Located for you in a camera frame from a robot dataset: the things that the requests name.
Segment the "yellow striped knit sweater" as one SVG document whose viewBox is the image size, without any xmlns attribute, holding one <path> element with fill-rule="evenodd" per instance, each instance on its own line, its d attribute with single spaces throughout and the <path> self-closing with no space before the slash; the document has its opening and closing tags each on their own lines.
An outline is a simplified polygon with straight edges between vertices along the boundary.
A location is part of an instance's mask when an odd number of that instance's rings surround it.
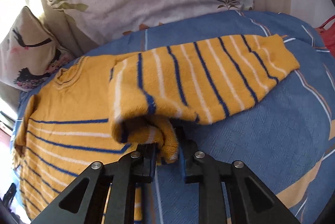
<svg viewBox="0 0 335 224">
<path fill-rule="evenodd" d="M 145 52 L 83 56 L 30 96 L 14 141 L 19 191 L 36 218 L 92 162 L 156 143 L 178 157 L 171 124 L 222 121 L 254 107 L 300 67 L 281 36 L 229 35 Z"/>
</svg>

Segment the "blue plaid bed sheet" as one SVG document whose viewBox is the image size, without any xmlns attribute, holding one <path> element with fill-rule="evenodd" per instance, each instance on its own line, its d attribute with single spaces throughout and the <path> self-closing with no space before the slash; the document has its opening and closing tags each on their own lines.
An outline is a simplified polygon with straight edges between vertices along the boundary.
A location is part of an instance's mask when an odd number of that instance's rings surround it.
<svg viewBox="0 0 335 224">
<path fill-rule="evenodd" d="M 300 67 L 254 107 L 222 121 L 201 125 L 172 119 L 178 147 L 186 137 L 214 159 L 243 161 L 299 221 L 313 223 L 334 191 L 334 57 L 309 24 L 283 13 L 226 11 L 130 33 L 83 56 L 145 52 L 229 35 L 279 35 Z M 30 96 L 55 75 L 22 99 L 14 141 Z M 175 162 L 158 161 L 151 184 L 137 186 L 134 220 L 197 222 L 198 186 L 184 183 L 179 149 Z"/>
</svg>

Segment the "cream cushion with lady silhouette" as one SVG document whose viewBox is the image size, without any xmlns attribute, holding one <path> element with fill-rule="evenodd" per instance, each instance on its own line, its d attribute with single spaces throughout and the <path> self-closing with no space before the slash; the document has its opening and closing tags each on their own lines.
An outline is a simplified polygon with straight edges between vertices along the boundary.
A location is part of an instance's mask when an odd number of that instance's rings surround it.
<svg viewBox="0 0 335 224">
<path fill-rule="evenodd" d="M 24 6 L 1 43 L 1 82 L 30 91 L 71 60 L 73 55 Z"/>
</svg>

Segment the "red cloth at bedside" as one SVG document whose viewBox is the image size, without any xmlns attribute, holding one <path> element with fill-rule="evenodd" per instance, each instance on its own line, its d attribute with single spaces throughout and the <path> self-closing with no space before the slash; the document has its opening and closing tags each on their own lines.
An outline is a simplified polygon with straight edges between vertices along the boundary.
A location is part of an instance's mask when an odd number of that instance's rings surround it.
<svg viewBox="0 0 335 224">
<path fill-rule="evenodd" d="M 316 31 L 321 36 L 326 48 L 330 50 L 330 52 L 334 52 L 334 19 L 335 15 L 330 17 L 328 20 L 326 20 L 321 26 L 316 28 Z M 332 25 L 326 29 L 326 25 L 330 22 L 332 22 Z"/>
</svg>

